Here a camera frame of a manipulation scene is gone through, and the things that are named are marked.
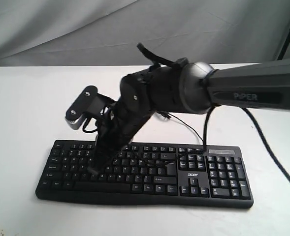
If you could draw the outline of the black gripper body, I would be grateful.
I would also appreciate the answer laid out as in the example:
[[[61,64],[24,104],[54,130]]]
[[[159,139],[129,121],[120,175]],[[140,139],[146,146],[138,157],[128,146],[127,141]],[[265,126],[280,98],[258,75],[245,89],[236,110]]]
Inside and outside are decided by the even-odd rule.
[[[121,151],[154,114],[149,104],[133,110],[122,98],[108,105],[99,125],[95,145],[95,162],[107,162]]]

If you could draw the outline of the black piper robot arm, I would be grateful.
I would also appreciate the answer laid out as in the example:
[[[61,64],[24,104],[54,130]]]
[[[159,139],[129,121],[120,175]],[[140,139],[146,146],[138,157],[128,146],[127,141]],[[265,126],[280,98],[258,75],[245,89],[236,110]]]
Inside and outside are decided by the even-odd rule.
[[[290,59],[217,70],[187,58],[163,59],[142,44],[138,49],[153,65],[121,79],[120,98],[97,123],[92,174],[99,174],[156,112],[202,115],[222,105],[290,111]]]

